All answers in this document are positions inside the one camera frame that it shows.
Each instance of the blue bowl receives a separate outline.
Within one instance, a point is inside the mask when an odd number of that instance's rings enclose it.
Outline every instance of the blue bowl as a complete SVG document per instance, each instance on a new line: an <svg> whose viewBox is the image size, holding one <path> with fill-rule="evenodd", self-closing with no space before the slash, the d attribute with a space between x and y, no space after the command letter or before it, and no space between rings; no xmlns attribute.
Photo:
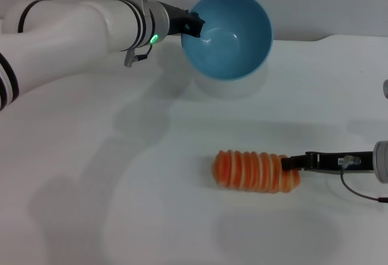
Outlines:
<svg viewBox="0 0 388 265"><path fill-rule="evenodd" d="M221 80L253 73L271 50L273 32L266 11L255 0L201 0L191 12L205 20L200 38L182 35L190 62Z"/></svg>

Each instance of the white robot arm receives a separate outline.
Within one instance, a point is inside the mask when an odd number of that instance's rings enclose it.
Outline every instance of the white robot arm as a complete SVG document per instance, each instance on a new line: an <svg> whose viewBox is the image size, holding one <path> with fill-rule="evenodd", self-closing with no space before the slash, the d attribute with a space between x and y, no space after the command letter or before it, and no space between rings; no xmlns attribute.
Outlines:
<svg viewBox="0 0 388 265"><path fill-rule="evenodd" d="M0 110L109 53L126 51L131 67L147 58L137 48L177 33L199 37L203 24L197 14L158 1L20 2L6 13L0 34Z"/></svg>

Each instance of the green led light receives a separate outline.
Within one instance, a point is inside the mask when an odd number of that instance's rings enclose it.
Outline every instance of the green led light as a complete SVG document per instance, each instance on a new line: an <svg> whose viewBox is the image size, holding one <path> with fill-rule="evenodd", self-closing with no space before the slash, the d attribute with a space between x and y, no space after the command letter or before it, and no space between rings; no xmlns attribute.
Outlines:
<svg viewBox="0 0 388 265"><path fill-rule="evenodd" d="M152 37L151 41L150 41L150 44L153 44L154 42L156 42L156 40L159 38L158 35L155 35Z"/></svg>

